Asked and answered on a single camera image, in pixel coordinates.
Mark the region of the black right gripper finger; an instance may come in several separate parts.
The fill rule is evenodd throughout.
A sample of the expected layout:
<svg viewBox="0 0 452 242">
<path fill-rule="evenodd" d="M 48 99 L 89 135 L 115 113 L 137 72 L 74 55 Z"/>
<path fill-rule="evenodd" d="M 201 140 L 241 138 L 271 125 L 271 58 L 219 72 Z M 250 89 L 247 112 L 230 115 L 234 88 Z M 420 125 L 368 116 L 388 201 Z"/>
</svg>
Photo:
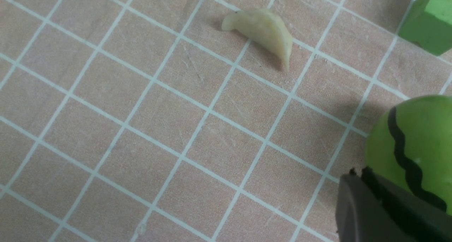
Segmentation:
<svg viewBox="0 0 452 242">
<path fill-rule="evenodd" d="M 364 168 L 340 177 L 335 211 L 341 242 L 450 242 L 451 216 Z"/>
</svg>

